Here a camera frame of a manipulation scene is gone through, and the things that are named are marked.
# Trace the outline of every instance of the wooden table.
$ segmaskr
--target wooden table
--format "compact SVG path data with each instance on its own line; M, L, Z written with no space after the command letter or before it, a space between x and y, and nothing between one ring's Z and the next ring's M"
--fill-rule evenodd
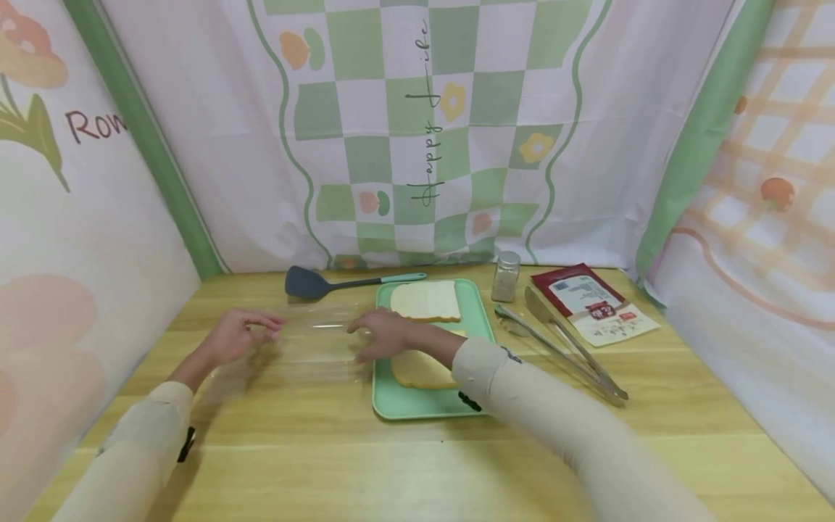
M528 276L544 270L525 268L520 291L529 284ZM445 266L429 272L435 278L472 279L482 289L489 310L492 266ZM626 276L613 270L599 274L663 325L660 331L594 351L632 397L626 409L612 411L720 519L832 519L829 504ZM366 275L340 272L326 277L340 281ZM283 281L282 274L252 274L219 276L203 284L63 466L28 520L49 520L116 420L167 377L225 309L285 310ZM375 287L340 290L318 306L370 307L375 291ZM521 302L511 307L524 310ZM344 312L331 311L337 320L344 317ZM295 309L288 313L299 315ZM546 348L513 337L489 315L502 344L594 394L564 371ZM349 363L351 338L335 333L336 329L306 337L301 330L288 327L283 354L267 355L258 362L261 369L249 376L245 397L243 388L234 386L217 391L220 383L228 384L240 373L230 372L225 380L204 386L193 413L197 442L187 461L177 466L149 520L591 519L572 473L535 443L487 417L383 422L372 411L367 375Z

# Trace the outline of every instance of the green and white checkered pattern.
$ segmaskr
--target green and white checkered pattern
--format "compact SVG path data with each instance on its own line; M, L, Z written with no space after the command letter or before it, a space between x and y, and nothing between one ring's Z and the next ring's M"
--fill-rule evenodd
M600 0L263 3L336 266L483 261L524 236Z

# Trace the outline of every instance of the white bread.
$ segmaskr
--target white bread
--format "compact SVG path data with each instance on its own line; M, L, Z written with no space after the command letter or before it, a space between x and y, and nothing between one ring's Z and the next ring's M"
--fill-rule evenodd
M414 322L460 322L455 281L418 281L392 291L392 312Z
M466 332L453 333L466 337ZM392 373L397 382L406 388L439 390L458 387L447 367L418 350L408 350L392 357Z

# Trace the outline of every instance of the hand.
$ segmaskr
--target hand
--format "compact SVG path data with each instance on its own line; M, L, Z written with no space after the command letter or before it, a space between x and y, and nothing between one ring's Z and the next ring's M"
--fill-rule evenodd
M360 328L371 330L373 341L354 359L355 362L370 362L376 359L394 357L409 349L408 333L414 325L396 312L378 308L362 314L348 326L348 333Z
M220 317L195 353L209 358L216 366L227 364L254 346L278 339L282 323L284 319L271 313L232 308ZM252 329L253 325L263 328Z

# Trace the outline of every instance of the beige sleeve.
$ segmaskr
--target beige sleeve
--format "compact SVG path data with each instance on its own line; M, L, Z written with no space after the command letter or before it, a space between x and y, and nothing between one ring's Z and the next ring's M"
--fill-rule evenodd
M193 393L182 383L162 383L132 406L53 522L145 520L185 443Z
M494 417L559 455L603 522L716 520L605 406L484 339L453 361L461 391Z

